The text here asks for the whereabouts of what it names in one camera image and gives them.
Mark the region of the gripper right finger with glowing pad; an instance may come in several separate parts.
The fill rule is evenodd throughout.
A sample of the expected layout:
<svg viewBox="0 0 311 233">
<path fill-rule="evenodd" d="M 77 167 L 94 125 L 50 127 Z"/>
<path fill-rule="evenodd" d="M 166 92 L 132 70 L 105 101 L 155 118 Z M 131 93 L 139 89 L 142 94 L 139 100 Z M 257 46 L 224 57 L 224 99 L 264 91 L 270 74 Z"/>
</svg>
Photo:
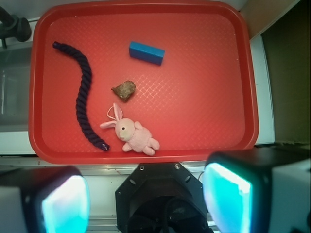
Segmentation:
<svg viewBox="0 0 311 233">
<path fill-rule="evenodd" d="M 292 147 L 212 153 L 203 173 L 208 212 L 222 233 L 308 233 L 311 155 Z"/>
</svg>

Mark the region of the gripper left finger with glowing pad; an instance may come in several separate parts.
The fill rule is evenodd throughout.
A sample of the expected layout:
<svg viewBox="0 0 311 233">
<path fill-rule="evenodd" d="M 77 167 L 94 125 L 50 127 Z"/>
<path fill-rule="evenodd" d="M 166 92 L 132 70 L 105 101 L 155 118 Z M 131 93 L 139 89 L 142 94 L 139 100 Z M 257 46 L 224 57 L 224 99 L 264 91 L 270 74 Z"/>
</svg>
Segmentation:
<svg viewBox="0 0 311 233">
<path fill-rule="evenodd" d="M 88 183 L 74 166 L 0 173 L 2 233 L 85 233 L 89 212 Z"/>
</svg>

